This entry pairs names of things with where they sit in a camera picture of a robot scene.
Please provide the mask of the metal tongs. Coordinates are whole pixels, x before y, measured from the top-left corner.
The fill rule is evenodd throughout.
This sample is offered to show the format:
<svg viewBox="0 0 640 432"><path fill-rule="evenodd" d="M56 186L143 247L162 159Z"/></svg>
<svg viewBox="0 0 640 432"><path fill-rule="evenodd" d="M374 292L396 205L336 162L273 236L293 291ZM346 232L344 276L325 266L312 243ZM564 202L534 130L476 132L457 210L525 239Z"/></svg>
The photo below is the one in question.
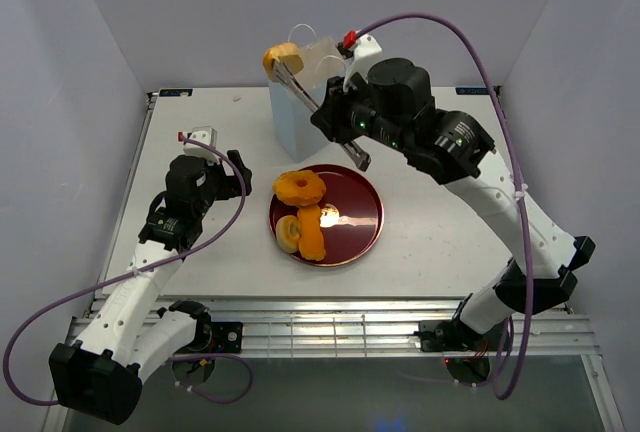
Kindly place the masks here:
<svg viewBox="0 0 640 432"><path fill-rule="evenodd" d="M272 71L275 74L275 81L292 92L311 113L315 113L319 109L318 103L299 84L297 79L294 77L294 74L285 64L283 59L275 59L273 61ZM362 172L367 171L371 163L371 157L368 152L364 151L354 141L346 142L344 144L340 143L340 147L353 161L357 169Z"/></svg>

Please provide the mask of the light blue paper bag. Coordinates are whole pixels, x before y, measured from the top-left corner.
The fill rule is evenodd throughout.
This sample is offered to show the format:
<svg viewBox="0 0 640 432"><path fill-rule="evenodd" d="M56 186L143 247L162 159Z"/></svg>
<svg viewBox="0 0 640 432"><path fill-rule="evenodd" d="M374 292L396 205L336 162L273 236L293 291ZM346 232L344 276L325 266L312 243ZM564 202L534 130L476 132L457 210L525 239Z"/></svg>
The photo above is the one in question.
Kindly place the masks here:
<svg viewBox="0 0 640 432"><path fill-rule="evenodd" d="M295 74L299 84L321 105L326 81L343 76L346 70L334 39L319 37L308 24L294 26L288 36L298 45L304 68ZM328 140L310 122L312 112L281 84L269 83L269 97L275 134L279 144L295 162L303 162L327 144Z"/></svg>

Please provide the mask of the aluminium frame rail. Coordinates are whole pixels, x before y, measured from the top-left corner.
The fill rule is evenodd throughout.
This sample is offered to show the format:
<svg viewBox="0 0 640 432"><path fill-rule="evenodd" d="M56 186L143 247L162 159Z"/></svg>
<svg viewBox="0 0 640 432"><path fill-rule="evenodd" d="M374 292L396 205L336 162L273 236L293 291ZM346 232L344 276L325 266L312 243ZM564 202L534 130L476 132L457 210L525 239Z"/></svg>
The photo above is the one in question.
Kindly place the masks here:
<svg viewBox="0 0 640 432"><path fill-rule="evenodd" d="M399 358L461 356L423 353L421 321L449 319L456 299L205 300L213 321L242 322L246 358ZM527 356L597 355L588 316L554 308L532 320Z"/></svg>

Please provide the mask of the blue label right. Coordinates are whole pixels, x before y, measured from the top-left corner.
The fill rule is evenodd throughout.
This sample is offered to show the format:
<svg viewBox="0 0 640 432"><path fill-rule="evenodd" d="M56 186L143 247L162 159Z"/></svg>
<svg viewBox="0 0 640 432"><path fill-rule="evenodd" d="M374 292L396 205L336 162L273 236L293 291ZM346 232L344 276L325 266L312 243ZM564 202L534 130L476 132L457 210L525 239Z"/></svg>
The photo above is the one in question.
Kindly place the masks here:
<svg viewBox="0 0 640 432"><path fill-rule="evenodd" d="M486 87L455 87L457 95L490 95Z"/></svg>

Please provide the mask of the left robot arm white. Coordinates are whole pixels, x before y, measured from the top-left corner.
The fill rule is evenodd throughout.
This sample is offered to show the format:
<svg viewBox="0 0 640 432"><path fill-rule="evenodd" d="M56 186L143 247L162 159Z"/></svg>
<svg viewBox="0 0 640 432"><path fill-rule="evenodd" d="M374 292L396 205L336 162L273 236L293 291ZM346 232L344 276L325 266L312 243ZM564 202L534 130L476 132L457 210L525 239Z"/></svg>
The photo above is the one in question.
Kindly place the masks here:
<svg viewBox="0 0 640 432"><path fill-rule="evenodd" d="M203 232L203 219L217 201L244 199L252 172L236 150L222 158L185 151L165 176L165 189L149 206L128 270L130 277L109 295L92 322L70 345L57 345L49 357L61 405L112 424L135 410L146 380L178 351L207 353L214 328L206 307L182 300L141 329L169 279L183 265Z"/></svg>

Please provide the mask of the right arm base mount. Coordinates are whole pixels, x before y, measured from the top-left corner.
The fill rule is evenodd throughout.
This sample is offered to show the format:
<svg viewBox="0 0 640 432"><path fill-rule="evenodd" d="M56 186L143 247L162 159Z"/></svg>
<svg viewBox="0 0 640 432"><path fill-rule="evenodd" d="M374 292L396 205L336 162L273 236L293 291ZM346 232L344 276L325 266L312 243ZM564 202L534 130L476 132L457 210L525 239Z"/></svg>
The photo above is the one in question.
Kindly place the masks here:
<svg viewBox="0 0 640 432"><path fill-rule="evenodd" d="M485 333L477 333L458 318L423 320L413 332L423 352L494 352L512 345L507 321L494 325Z"/></svg>

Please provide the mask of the blue label left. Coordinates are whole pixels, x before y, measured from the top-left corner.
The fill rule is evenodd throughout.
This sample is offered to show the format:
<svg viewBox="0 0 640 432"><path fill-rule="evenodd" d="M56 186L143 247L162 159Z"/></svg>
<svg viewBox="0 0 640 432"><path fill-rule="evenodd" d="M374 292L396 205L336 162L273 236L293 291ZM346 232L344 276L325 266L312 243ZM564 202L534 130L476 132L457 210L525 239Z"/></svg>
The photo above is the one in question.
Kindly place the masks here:
<svg viewBox="0 0 640 432"><path fill-rule="evenodd" d="M159 97L190 97L193 89L162 89L158 92Z"/></svg>

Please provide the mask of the pointed cone bread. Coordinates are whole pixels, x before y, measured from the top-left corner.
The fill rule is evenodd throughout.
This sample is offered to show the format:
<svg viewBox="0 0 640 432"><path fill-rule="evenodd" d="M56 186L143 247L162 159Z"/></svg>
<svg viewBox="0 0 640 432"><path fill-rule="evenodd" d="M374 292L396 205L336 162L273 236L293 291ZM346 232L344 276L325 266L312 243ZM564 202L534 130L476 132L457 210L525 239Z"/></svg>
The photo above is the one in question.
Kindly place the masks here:
<svg viewBox="0 0 640 432"><path fill-rule="evenodd" d="M276 77L275 67L277 64L285 65L293 74L299 73L304 68L300 49L293 42L284 42L267 49L262 64L267 76L272 81Z"/></svg>

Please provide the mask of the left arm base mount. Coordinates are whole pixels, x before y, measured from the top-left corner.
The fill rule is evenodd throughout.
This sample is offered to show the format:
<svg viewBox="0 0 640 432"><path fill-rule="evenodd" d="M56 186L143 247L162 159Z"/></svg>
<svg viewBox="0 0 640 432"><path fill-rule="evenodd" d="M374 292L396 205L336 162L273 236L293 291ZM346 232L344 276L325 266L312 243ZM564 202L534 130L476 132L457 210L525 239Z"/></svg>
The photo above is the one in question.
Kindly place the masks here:
<svg viewBox="0 0 640 432"><path fill-rule="evenodd" d="M244 324L242 322L198 323L194 339L178 350L179 354L240 353Z"/></svg>

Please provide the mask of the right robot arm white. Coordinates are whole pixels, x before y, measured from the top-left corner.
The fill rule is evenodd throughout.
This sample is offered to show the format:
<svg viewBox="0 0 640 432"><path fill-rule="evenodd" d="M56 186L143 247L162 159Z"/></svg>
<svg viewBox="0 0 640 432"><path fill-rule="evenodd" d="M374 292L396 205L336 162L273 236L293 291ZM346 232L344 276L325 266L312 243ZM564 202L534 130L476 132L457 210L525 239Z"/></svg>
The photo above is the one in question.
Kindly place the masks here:
<svg viewBox="0 0 640 432"><path fill-rule="evenodd" d="M367 75L326 82L312 124L335 143L368 137L400 152L409 166L464 201L511 257L499 275L467 296L453 317L419 332L424 349L464 351L487 340L513 313L536 315L566 302L595 244L554 224L514 183L494 139L471 115L436 106L428 72L404 58Z"/></svg>

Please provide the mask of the dark red round plate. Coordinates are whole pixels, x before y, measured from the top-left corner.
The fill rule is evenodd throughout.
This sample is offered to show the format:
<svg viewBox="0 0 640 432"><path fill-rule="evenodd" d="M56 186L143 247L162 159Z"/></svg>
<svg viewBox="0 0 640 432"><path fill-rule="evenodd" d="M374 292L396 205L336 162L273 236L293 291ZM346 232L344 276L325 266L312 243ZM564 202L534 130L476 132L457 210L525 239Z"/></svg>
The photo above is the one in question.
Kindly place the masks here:
<svg viewBox="0 0 640 432"><path fill-rule="evenodd" d="M327 187L324 197L316 204L322 212L320 226L326 255L321 261L311 261L304 259L299 251L288 254L279 248L301 262L320 267L354 261L375 244L382 231L384 210L378 192L362 175L344 166L319 164L305 169L318 174ZM274 237L277 221L286 215L297 217L299 208L282 203L273 192L269 224Z"/></svg>

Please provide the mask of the long orange bread strip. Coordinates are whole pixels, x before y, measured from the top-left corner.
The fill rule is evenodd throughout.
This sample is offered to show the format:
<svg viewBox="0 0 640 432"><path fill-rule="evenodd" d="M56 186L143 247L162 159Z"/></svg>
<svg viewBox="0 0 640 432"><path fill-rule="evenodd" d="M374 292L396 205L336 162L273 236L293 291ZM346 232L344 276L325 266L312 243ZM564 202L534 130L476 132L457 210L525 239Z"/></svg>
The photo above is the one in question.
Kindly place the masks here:
<svg viewBox="0 0 640 432"><path fill-rule="evenodd" d="M324 236L320 226L322 212L318 205L309 205L298 209L300 239L298 248L306 260L321 261L325 258Z"/></svg>

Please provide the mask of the blue label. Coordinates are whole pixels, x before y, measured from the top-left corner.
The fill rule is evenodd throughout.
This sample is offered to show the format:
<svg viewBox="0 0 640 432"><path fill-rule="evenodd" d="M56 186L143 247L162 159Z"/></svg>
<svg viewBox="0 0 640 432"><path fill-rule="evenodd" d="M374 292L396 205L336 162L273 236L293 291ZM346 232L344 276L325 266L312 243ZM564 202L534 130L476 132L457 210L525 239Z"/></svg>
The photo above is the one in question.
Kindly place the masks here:
<svg viewBox="0 0 640 432"><path fill-rule="evenodd" d="M486 87L455 87L457 95L490 95Z"/></svg>
<svg viewBox="0 0 640 432"><path fill-rule="evenodd" d="M162 89L158 92L159 97L190 97L193 89Z"/></svg>

